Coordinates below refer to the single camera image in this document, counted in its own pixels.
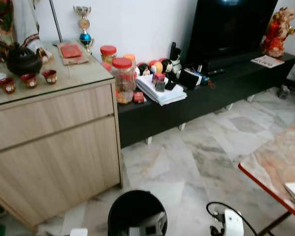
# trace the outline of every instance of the red teacup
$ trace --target red teacup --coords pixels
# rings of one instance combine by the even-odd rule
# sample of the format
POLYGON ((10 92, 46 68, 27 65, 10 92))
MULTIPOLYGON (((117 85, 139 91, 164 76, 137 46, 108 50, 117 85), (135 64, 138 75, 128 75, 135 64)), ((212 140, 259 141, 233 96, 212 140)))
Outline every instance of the red teacup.
POLYGON ((45 70, 41 74, 50 85, 54 85, 57 82, 57 72, 55 70, 45 70))
POLYGON ((25 86, 29 89, 33 89, 37 86, 37 78, 33 73, 22 75, 20 79, 24 81, 25 86))
POLYGON ((6 93, 13 93, 15 91, 15 84, 12 78, 5 78, 0 80, 0 87, 6 93))

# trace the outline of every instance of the cabinet drawer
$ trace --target cabinet drawer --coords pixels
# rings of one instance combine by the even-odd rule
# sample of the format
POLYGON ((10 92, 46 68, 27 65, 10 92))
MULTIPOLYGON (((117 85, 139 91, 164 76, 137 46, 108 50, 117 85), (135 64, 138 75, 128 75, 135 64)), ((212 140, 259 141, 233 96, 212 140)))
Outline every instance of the cabinet drawer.
POLYGON ((114 112, 111 86, 91 88, 0 111, 0 149, 114 112))
POLYGON ((0 153, 0 198, 33 226, 118 183, 113 117, 0 153))

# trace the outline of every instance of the trophy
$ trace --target trophy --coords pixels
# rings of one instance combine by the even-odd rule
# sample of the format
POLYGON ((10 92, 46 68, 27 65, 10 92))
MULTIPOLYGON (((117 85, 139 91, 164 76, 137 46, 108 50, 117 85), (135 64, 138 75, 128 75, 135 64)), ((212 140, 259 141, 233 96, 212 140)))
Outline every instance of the trophy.
POLYGON ((87 15, 90 14, 91 7, 74 6, 73 10, 81 17, 78 21, 78 26, 81 28, 83 33, 80 34, 79 41, 90 53, 90 49, 94 44, 94 38, 91 38, 91 36, 87 32, 87 29, 89 28, 89 20, 87 19, 87 15))

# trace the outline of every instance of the marble floor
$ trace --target marble floor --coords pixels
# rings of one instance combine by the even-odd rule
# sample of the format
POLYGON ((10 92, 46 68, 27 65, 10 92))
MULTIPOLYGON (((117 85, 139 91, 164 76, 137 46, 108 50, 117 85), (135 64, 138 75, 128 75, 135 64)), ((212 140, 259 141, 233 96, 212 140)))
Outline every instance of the marble floor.
MULTIPOLYGON (((234 104, 155 135, 152 144, 139 142, 122 150, 123 189, 113 188, 39 226, 38 235, 67 235, 86 227, 89 236, 107 235, 107 218, 114 200, 130 189, 149 190, 168 215, 168 236, 209 236, 217 225, 206 212, 209 201, 222 201, 239 210, 258 231, 285 212, 269 194, 237 167, 243 156, 295 123, 295 93, 281 100, 275 89, 257 94, 251 103, 234 104)), ((7 236, 32 234, 13 217, 0 220, 7 236)), ((272 231, 295 236, 291 216, 272 231)), ((252 233, 245 228, 245 235, 252 233)))

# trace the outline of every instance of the red table edge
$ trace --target red table edge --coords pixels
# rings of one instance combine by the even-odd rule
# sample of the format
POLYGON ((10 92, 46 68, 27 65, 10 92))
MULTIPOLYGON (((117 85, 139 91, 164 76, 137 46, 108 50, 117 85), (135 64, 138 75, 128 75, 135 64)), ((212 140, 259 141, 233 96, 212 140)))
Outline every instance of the red table edge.
POLYGON ((250 177, 257 185, 259 185, 265 192, 270 194, 275 200, 277 200, 282 206, 284 206, 290 213, 295 216, 295 210, 291 208, 286 202, 284 202, 281 198, 279 198, 275 193, 273 193, 270 189, 264 186, 259 180, 257 180, 252 174, 250 174, 247 170, 243 168, 241 163, 238 164, 238 168, 243 171, 248 177, 250 177))

